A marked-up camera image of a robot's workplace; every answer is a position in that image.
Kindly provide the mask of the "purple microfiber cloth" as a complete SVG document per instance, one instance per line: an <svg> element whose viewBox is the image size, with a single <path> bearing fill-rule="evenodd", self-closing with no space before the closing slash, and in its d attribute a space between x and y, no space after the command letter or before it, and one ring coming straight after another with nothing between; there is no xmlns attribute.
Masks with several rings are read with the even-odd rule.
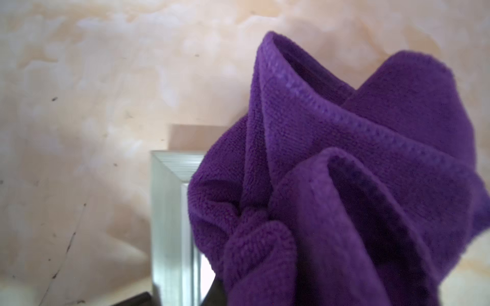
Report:
<svg viewBox="0 0 490 306"><path fill-rule="evenodd" d="M228 305L438 305L489 228L448 67L401 51L354 89L273 32L248 113L205 155L188 211Z"/></svg>

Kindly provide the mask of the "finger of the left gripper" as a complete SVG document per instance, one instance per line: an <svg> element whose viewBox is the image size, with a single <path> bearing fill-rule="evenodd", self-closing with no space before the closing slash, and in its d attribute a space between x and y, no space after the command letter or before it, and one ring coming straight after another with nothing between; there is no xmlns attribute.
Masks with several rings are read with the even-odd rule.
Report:
<svg viewBox="0 0 490 306"><path fill-rule="evenodd" d="M153 300L149 292L144 292L117 302L111 306L153 306Z"/></svg>

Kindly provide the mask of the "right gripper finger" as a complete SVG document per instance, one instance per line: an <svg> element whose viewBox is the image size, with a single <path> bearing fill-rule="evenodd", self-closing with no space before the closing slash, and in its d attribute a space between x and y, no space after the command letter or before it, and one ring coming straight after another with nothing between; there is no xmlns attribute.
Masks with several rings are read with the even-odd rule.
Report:
<svg viewBox="0 0 490 306"><path fill-rule="evenodd" d="M227 306L227 294L223 282L217 277L214 278L209 291L204 297L201 306Z"/></svg>

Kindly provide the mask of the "green frame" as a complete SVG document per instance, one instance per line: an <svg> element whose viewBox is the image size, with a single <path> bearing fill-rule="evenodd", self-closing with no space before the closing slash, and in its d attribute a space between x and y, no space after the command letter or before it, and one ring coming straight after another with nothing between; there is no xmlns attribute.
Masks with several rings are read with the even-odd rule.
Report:
<svg viewBox="0 0 490 306"><path fill-rule="evenodd" d="M155 305L200 305L205 261L195 246L188 216L188 183L201 152L151 153L151 275Z"/></svg>

